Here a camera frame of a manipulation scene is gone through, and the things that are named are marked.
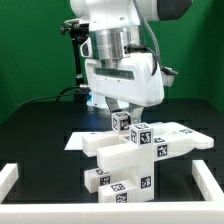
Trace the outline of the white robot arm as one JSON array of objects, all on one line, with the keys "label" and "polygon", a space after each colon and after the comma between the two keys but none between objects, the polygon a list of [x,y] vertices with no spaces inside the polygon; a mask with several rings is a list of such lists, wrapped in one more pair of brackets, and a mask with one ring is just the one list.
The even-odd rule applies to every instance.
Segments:
[{"label": "white robot arm", "polygon": [[161,64],[160,51],[144,45],[142,27],[150,21],[181,18],[193,0],[70,0],[89,36],[80,50],[88,84],[106,98],[112,112],[118,102],[129,104],[132,123],[145,107],[163,101],[164,88],[177,72]]}]

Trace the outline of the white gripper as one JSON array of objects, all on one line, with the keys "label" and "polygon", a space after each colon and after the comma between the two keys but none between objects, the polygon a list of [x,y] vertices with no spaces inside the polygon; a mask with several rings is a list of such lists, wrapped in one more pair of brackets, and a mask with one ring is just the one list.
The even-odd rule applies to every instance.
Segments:
[{"label": "white gripper", "polygon": [[159,65],[154,63],[151,53],[131,53],[118,62],[117,69],[103,68],[99,60],[87,59],[88,84],[93,93],[106,97],[111,113],[122,111],[117,100],[132,103],[131,124],[138,124],[143,107],[159,104],[164,98],[162,75]]}]

